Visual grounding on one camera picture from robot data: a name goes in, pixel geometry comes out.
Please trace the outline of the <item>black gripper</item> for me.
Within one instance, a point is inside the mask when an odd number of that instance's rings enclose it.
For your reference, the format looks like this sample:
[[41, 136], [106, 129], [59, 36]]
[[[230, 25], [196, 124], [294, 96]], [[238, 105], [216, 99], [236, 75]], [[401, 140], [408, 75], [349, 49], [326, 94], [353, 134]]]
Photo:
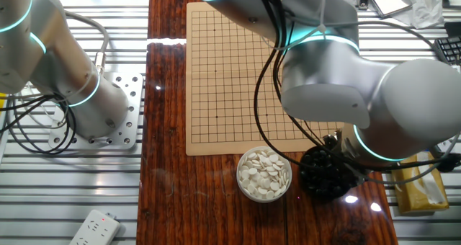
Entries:
[[341, 140], [336, 135], [325, 135], [323, 139], [323, 150], [331, 157], [345, 157], [341, 149]]

